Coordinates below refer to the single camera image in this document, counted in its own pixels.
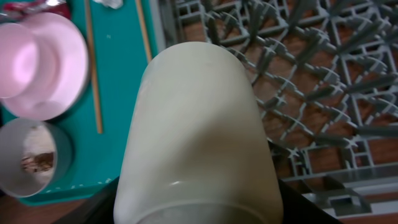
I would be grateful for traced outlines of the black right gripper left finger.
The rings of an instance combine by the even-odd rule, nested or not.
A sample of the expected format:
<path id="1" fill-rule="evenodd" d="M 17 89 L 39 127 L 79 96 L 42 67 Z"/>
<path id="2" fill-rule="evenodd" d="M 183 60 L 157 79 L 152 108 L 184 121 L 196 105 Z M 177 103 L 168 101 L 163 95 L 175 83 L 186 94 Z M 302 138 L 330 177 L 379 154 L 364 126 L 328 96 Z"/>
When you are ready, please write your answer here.
<path id="1" fill-rule="evenodd" d="M 119 177 L 53 224 L 114 224 L 113 211 L 118 182 Z"/>

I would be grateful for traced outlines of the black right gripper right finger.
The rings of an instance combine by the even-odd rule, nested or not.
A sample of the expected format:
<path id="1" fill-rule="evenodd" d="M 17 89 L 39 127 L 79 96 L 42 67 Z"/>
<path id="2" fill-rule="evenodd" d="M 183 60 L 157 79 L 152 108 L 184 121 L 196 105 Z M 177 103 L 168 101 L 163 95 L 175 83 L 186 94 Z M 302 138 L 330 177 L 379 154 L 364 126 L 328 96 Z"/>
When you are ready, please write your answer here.
<path id="1" fill-rule="evenodd" d="M 283 202 L 283 224 L 342 224 L 277 178 Z"/>

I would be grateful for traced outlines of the grey bowl with food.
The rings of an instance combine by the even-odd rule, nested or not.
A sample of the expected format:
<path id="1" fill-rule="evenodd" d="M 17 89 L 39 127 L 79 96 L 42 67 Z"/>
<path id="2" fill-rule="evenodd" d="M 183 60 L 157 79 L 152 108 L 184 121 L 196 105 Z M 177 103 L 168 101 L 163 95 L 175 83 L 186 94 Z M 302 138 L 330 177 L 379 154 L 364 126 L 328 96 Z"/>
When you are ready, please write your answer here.
<path id="1" fill-rule="evenodd" d="M 65 177 L 73 160 L 70 138 L 43 121 L 17 118 L 1 128 L 1 190 L 36 195 Z"/>

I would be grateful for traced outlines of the white cup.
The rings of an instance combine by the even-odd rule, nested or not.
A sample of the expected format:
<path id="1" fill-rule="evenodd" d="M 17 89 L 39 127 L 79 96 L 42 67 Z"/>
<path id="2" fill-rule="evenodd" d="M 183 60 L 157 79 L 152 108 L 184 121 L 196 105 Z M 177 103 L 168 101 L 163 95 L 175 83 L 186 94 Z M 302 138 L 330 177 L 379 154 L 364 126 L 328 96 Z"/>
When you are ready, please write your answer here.
<path id="1" fill-rule="evenodd" d="M 267 137 L 242 63 L 205 42 L 169 47 L 137 96 L 115 223 L 281 223 Z"/>

